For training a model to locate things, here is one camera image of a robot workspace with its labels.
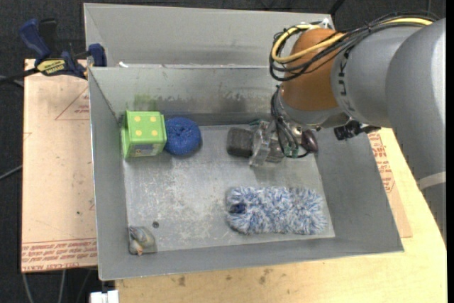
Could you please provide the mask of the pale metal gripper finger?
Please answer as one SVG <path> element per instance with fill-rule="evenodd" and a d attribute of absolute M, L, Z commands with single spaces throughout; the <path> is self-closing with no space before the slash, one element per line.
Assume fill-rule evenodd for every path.
<path fill-rule="evenodd" d="M 259 147 L 253 151 L 249 159 L 249 166 L 257 167 L 263 165 L 266 161 L 268 155 L 270 153 L 270 149 L 266 147 Z"/>
<path fill-rule="evenodd" d="M 253 125 L 253 149 L 269 148 L 271 141 L 269 121 L 259 120 Z"/>

